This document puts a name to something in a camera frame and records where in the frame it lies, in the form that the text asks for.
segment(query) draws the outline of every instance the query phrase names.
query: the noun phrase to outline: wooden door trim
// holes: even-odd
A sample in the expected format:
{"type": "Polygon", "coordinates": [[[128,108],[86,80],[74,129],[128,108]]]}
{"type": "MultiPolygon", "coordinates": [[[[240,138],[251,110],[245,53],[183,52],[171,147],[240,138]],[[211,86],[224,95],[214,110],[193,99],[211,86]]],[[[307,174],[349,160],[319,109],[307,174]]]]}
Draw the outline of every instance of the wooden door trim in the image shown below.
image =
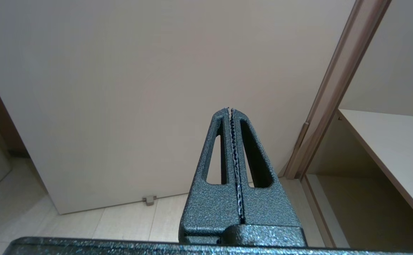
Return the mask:
{"type": "Polygon", "coordinates": [[[391,0],[356,0],[283,176],[305,175],[391,0]]]}

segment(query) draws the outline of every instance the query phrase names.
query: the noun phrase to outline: white door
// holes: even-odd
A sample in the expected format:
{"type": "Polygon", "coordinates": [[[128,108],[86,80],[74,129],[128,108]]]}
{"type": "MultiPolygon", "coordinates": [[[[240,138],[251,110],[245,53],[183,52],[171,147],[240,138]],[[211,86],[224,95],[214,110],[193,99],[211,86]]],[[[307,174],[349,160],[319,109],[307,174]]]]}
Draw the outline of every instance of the white door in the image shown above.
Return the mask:
{"type": "Polygon", "coordinates": [[[188,192],[228,106],[279,171],[353,4],[0,0],[0,96],[60,213],[188,192]]]}

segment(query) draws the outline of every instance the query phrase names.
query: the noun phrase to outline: dark gray hammertone metal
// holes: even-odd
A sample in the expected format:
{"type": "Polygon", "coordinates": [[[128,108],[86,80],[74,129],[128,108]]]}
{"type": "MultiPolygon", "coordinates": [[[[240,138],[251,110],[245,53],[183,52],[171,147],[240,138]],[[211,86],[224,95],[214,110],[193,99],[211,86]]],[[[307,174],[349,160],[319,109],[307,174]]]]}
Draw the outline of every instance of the dark gray hammertone metal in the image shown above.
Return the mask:
{"type": "Polygon", "coordinates": [[[123,240],[23,237],[10,243],[4,255],[413,255],[404,252],[331,250],[293,247],[182,245],[123,240]]]}
{"type": "Polygon", "coordinates": [[[265,247],[306,246],[304,234],[300,227],[234,225],[223,232],[221,241],[225,244],[265,247]]]}
{"type": "Polygon", "coordinates": [[[289,246],[305,246],[301,224],[254,128],[246,115],[235,109],[231,112],[230,121],[227,109],[213,115],[180,221],[179,242],[240,245],[237,240],[264,236],[259,245],[286,244],[284,239],[298,238],[289,246]],[[217,135],[221,136],[222,185],[206,182],[217,135]],[[243,147],[255,188],[248,185],[243,147]],[[239,224],[279,227],[279,234],[284,236],[256,233],[267,229],[253,226],[237,228],[234,233],[242,237],[221,239],[226,228],[239,224]]]}

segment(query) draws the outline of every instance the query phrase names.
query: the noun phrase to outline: floor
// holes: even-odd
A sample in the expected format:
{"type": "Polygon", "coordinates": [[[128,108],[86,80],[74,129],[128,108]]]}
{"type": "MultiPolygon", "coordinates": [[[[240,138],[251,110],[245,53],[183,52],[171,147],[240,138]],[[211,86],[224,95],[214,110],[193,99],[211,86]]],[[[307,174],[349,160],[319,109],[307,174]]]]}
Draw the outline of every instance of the floor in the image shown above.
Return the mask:
{"type": "MultiPolygon", "coordinates": [[[[299,181],[281,178],[300,218],[307,242],[324,247],[299,181]]],[[[0,254],[22,236],[177,242],[178,226],[187,194],[58,215],[49,195],[32,172],[29,160],[15,159],[12,171],[0,182],[0,254]]]]}

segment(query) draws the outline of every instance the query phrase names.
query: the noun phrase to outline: white shelf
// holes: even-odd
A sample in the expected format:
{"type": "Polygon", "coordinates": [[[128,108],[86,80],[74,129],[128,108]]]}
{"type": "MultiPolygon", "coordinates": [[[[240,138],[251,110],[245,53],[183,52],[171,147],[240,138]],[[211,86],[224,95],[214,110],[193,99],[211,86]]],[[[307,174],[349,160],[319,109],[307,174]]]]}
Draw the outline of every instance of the white shelf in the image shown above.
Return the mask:
{"type": "Polygon", "coordinates": [[[413,207],[413,116],[339,110],[351,131],[413,207]]]}

